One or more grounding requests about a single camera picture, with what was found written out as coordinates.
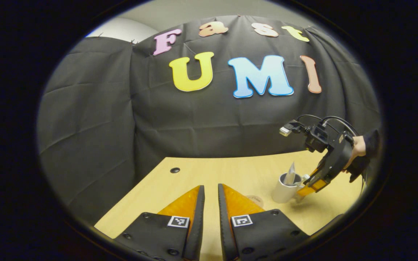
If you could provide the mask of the white cup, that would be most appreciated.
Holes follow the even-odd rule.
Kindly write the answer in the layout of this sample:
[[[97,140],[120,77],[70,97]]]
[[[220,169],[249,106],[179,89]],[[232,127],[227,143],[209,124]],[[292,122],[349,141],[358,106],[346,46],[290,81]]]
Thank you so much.
[[[289,175],[288,173],[282,174],[275,188],[272,191],[272,200],[276,203],[287,203],[289,200],[296,200],[296,202],[300,202],[305,198],[303,195],[299,195],[298,191],[305,187],[304,182],[310,178],[310,175],[300,176],[299,174],[295,173],[295,178],[293,183],[290,185],[285,184],[286,176]]]

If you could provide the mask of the white toothpaste tube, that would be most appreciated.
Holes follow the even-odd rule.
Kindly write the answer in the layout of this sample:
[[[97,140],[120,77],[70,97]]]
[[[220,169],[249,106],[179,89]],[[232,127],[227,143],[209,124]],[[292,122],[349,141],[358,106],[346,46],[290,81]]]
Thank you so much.
[[[288,172],[284,176],[283,184],[286,186],[293,186],[295,183],[296,172],[295,172],[295,162],[292,162]]]

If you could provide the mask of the round cork coaster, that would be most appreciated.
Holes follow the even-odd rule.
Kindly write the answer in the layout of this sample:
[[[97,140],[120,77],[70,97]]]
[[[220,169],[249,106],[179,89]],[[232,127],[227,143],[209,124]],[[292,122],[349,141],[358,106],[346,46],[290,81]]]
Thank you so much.
[[[246,197],[249,198],[249,200],[253,201],[260,208],[264,207],[264,200],[262,200],[262,198],[260,198],[259,196],[257,196],[257,195],[246,195]]]

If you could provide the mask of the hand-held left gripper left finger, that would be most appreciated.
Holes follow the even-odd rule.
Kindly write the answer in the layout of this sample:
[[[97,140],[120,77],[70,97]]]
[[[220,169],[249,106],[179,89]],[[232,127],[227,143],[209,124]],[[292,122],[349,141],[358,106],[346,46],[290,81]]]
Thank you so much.
[[[205,188],[196,186],[158,213],[141,213],[115,242],[158,261],[198,261],[204,232]]]

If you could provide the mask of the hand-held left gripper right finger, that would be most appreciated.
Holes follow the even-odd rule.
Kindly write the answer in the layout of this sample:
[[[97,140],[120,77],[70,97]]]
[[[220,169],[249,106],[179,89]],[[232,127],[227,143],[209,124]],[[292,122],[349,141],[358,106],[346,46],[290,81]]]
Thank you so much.
[[[218,203],[225,261],[282,261],[309,238],[279,209],[264,210],[222,183]]]

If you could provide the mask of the wooden desktop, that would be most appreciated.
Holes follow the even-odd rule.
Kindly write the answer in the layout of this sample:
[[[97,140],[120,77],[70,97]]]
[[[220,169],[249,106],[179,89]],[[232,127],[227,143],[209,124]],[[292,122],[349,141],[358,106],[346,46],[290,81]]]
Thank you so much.
[[[279,209],[303,232],[311,235],[333,218],[345,213],[361,195],[362,178],[349,182],[339,174],[318,193],[297,202],[280,204],[272,200],[278,178],[295,164],[300,175],[311,174],[323,154],[307,151],[239,158],[166,157],[95,224],[110,238],[116,238],[142,212],[157,213],[196,186],[205,188],[204,231],[201,261],[222,261],[218,206],[219,183],[263,203],[263,209]]]

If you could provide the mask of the black backdrop cloth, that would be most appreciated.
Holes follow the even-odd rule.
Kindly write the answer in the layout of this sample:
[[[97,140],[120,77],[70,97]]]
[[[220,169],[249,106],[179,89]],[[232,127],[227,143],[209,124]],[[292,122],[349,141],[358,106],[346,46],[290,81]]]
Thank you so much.
[[[382,110],[363,62],[330,31],[232,15],[138,43],[80,40],[40,99],[36,141],[59,200],[94,225],[166,157],[304,150],[279,129],[340,117],[363,135]]]

